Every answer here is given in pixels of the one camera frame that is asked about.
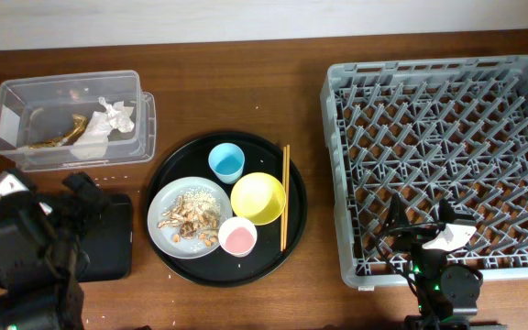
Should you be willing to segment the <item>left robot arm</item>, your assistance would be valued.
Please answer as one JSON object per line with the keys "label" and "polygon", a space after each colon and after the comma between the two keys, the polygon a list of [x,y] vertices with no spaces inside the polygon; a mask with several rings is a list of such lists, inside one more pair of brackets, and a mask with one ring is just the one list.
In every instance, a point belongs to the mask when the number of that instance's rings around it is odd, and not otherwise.
{"label": "left robot arm", "polygon": [[21,170],[0,174],[0,329],[81,329],[81,241],[110,199],[84,172],[45,194]]}

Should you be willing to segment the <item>pink cup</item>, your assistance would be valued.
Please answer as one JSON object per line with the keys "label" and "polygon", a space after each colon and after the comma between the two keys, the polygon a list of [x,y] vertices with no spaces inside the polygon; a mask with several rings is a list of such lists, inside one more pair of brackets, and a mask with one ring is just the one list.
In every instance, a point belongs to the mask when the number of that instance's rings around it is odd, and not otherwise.
{"label": "pink cup", "polygon": [[222,249],[237,258],[247,256],[258,239],[256,227],[244,217],[232,217],[224,221],[218,231]]}

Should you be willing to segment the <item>yellow bowl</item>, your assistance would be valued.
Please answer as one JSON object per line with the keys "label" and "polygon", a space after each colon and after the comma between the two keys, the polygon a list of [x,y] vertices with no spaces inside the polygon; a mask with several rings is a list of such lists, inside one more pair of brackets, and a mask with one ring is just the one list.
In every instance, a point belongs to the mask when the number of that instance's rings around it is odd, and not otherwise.
{"label": "yellow bowl", "polygon": [[255,226],[268,225],[281,216],[282,183],[268,173],[249,173],[235,183],[230,201],[235,215]]}

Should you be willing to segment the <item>grey plate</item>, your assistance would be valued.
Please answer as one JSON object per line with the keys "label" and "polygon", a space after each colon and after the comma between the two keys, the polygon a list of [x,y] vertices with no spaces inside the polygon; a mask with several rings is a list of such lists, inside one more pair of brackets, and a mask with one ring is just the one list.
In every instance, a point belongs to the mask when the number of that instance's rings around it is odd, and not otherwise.
{"label": "grey plate", "polygon": [[147,212],[150,241],[176,259],[198,259],[219,247],[218,230],[232,215],[227,193],[200,177],[178,179],[161,188]]}

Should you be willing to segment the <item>blue cup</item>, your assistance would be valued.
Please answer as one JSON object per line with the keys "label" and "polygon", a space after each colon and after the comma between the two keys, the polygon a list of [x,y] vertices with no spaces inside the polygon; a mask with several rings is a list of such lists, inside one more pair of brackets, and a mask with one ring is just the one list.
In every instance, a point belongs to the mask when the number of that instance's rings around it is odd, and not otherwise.
{"label": "blue cup", "polygon": [[233,184],[242,176],[245,154],[236,144],[221,143],[210,151],[208,165],[222,183]]}

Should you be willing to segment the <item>white napkin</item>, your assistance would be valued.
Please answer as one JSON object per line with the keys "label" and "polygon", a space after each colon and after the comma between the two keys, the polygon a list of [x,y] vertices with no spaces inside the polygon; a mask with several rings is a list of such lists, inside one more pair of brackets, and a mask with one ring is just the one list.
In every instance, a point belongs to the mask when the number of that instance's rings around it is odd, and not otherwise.
{"label": "white napkin", "polygon": [[133,106],[125,106],[123,101],[109,104],[104,97],[99,97],[98,103],[105,111],[94,112],[84,132],[73,143],[71,154],[78,160],[102,158],[108,149],[109,135],[114,130],[130,133],[135,128],[130,118]]}

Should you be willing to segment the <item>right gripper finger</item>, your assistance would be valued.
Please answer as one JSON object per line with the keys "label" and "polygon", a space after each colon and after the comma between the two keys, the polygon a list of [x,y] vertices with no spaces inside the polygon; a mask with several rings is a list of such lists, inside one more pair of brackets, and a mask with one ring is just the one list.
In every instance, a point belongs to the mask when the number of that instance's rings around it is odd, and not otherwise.
{"label": "right gripper finger", "polygon": [[447,199],[438,204],[438,221],[447,225],[473,226],[475,218],[470,213],[459,212],[454,209]]}
{"label": "right gripper finger", "polygon": [[383,224],[383,230],[389,231],[410,224],[402,199],[398,193],[392,195],[386,220]]}

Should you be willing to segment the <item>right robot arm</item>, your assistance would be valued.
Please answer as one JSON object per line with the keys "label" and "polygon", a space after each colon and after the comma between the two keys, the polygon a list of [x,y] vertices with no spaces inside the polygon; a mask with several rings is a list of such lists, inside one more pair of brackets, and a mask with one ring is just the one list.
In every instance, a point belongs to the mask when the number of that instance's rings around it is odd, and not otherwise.
{"label": "right robot arm", "polygon": [[432,222],[413,224],[405,213],[402,199],[394,194],[387,218],[375,239],[380,245],[391,237],[391,250],[410,256],[408,269],[389,268],[401,275],[417,298],[418,315],[405,317],[405,329],[470,329],[469,320],[478,313],[477,300],[483,274],[464,264],[447,261],[451,253],[465,248],[476,232],[475,217],[459,211],[447,200],[437,205]]}

